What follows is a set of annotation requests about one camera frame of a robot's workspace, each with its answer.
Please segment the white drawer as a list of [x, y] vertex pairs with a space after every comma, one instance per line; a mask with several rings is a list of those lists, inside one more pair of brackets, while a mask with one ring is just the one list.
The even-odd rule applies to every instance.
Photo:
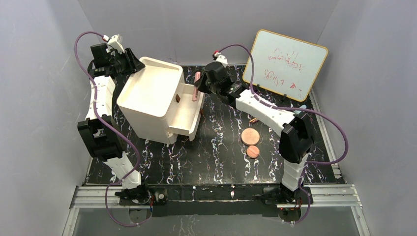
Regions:
[[200, 122], [205, 94], [198, 90], [195, 92], [195, 87], [190, 84], [181, 84], [180, 88], [182, 92], [176, 93], [179, 96], [179, 102], [174, 99], [177, 109], [167, 131], [187, 136], [190, 141], [193, 141]]

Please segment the white three-drawer organizer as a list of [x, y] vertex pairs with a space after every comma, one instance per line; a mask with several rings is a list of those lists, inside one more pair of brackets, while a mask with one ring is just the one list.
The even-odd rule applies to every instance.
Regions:
[[128, 78], [117, 99], [122, 114], [139, 138], [173, 144], [177, 135], [168, 131], [184, 82], [181, 66], [149, 57], [145, 67]]

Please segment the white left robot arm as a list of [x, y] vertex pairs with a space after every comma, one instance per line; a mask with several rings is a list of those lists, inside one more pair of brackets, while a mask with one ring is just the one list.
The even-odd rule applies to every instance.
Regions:
[[145, 67], [130, 48], [124, 50], [106, 43], [91, 46], [93, 60], [87, 67], [91, 97], [89, 110], [77, 129], [92, 158], [110, 167], [121, 180], [123, 190], [132, 190], [142, 184], [126, 154], [126, 141], [113, 118], [113, 95], [116, 83]]

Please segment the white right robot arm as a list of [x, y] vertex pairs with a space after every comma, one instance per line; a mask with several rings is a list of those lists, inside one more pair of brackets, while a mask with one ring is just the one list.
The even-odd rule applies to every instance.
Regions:
[[279, 135], [279, 153], [284, 158], [281, 187], [297, 191], [303, 181], [303, 169], [314, 144], [312, 125], [306, 113], [295, 114], [275, 109], [267, 100], [253, 94], [247, 85], [233, 82], [220, 62], [207, 64], [194, 85], [198, 91], [215, 94], [224, 104], [245, 112], [263, 122]]

